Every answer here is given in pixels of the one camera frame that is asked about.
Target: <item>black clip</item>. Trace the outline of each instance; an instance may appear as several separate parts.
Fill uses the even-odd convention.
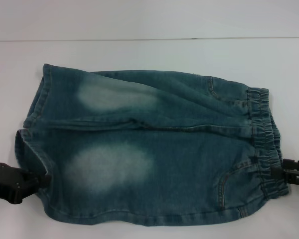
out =
[[[284,178],[286,183],[299,185],[299,161],[283,160],[283,168],[272,168],[272,176],[277,179]]]
[[[0,198],[11,204],[22,203],[23,198],[36,193],[39,188],[47,187],[50,181],[49,175],[36,175],[0,163]]]

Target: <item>pocket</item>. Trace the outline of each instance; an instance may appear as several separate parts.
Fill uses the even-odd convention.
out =
[[[221,209],[243,207],[263,197],[261,179],[255,163],[244,162],[226,173],[219,183]]]
[[[242,83],[227,81],[217,77],[208,79],[209,93],[221,101],[246,101],[248,88],[248,86]]]

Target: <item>white backdrop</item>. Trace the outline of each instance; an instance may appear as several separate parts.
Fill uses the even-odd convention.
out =
[[[44,63],[87,71],[182,71],[268,88],[283,155],[299,160],[299,39],[68,41],[299,36],[299,0],[16,2],[0,1],[0,40],[10,41],[0,42],[0,162],[17,166],[14,135],[22,127]],[[35,196],[20,205],[0,200],[0,239],[79,237],[299,239],[299,186],[247,218],[194,227],[71,225],[50,219]]]

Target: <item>elastic waistband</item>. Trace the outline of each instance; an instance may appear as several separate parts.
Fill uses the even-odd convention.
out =
[[[287,184],[271,175],[271,168],[282,167],[282,155],[280,134],[269,108],[269,90],[249,88],[248,107],[264,194],[268,200],[286,195],[289,192]]]

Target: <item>blue denim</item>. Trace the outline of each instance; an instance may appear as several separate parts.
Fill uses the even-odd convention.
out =
[[[16,134],[20,166],[52,176],[53,219],[218,224],[288,193],[269,91],[168,71],[85,72],[45,64]]]

